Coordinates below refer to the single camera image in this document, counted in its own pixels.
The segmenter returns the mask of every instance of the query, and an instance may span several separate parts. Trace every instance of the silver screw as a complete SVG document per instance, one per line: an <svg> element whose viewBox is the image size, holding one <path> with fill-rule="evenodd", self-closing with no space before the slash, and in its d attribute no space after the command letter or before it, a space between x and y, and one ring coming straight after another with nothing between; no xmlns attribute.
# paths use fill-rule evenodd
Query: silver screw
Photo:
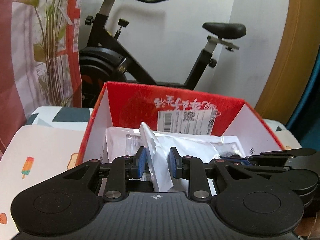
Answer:
<svg viewBox="0 0 320 240"><path fill-rule="evenodd" d="M197 198L206 198L209 196L209 192L204 190L197 190L196 192L193 193L193 195Z"/></svg>
<svg viewBox="0 0 320 240"><path fill-rule="evenodd" d="M115 199L121 197L121 193L117 190L110 190L106 192L105 196L111 199Z"/></svg>

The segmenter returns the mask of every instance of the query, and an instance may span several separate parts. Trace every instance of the brown door frame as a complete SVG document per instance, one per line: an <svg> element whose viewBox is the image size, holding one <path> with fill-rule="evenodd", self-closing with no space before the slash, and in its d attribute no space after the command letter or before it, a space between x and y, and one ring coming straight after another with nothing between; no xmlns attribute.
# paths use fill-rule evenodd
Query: brown door frame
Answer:
<svg viewBox="0 0 320 240"><path fill-rule="evenodd" d="M282 40L255 110L286 124L312 72L320 44L320 0L289 0Z"/></svg>

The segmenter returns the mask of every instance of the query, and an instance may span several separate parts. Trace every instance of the printed plastic curtain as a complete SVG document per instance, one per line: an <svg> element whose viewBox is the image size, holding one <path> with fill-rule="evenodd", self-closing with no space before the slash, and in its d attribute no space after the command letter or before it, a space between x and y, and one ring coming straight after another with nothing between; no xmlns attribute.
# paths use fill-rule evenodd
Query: printed plastic curtain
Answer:
<svg viewBox="0 0 320 240"><path fill-rule="evenodd" d="M81 107L81 0L0 0L0 157L39 106Z"/></svg>

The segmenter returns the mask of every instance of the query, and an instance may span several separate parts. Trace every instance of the ribbed black surface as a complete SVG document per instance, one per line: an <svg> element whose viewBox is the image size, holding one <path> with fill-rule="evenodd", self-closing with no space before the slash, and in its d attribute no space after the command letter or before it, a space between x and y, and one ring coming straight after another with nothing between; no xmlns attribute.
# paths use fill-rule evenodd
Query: ribbed black surface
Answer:
<svg viewBox="0 0 320 240"><path fill-rule="evenodd" d="M212 239L258 240L223 223L208 204L188 200L184 193L135 193L120 202L105 204L89 225L66 236L38 237L25 233L14 240ZM293 234L268 238L297 240Z"/></svg>

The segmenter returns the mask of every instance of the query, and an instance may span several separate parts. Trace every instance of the barcode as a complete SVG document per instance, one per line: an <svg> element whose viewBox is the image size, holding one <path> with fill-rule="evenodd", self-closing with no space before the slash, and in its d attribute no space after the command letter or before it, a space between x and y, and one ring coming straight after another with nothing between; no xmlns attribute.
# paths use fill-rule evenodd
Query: barcode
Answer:
<svg viewBox="0 0 320 240"><path fill-rule="evenodd" d="M195 120L196 111L192 112L184 112L183 114L183 121L194 121Z"/></svg>
<svg viewBox="0 0 320 240"><path fill-rule="evenodd" d="M164 114L164 132L170 132L171 131L171 116L172 113L166 113Z"/></svg>
<svg viewBox="0 0 320 240"><path fill-rule="evenodd" d="M214 124L214 120L216 119L217 111L218 111L217 109L212 109L212 111L211 111L211 116L210 116L210 121L209 121L209 125L208 125L207 135L211 134L212 127L213 127L213 124Z"/></svg>

